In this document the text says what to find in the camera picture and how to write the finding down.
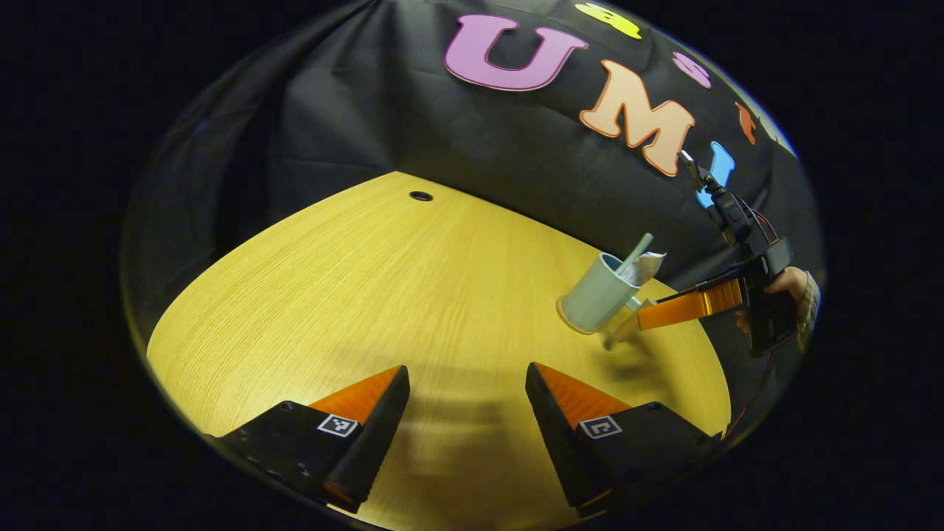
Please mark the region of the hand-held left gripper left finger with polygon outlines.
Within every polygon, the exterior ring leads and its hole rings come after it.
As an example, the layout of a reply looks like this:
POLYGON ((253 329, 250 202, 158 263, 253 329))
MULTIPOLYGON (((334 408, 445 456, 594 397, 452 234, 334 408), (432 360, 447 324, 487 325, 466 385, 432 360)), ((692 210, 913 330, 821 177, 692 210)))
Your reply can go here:
POLYGON ((208 437, 252 470, 313 503, 356 513, 369 498, 410 398, 405 365, 313 403, 284 400, 208 437))

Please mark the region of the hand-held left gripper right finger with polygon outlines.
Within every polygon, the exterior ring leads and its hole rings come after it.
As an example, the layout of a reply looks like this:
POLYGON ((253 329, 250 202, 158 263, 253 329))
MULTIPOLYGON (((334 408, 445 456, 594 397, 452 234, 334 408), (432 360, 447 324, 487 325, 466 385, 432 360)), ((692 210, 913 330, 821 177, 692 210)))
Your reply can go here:
POLYGON ((653 498, 717 453, 660 401, 630 406, 562 371, 528 366, 525 390, 567 503, 580 517, 653 498))

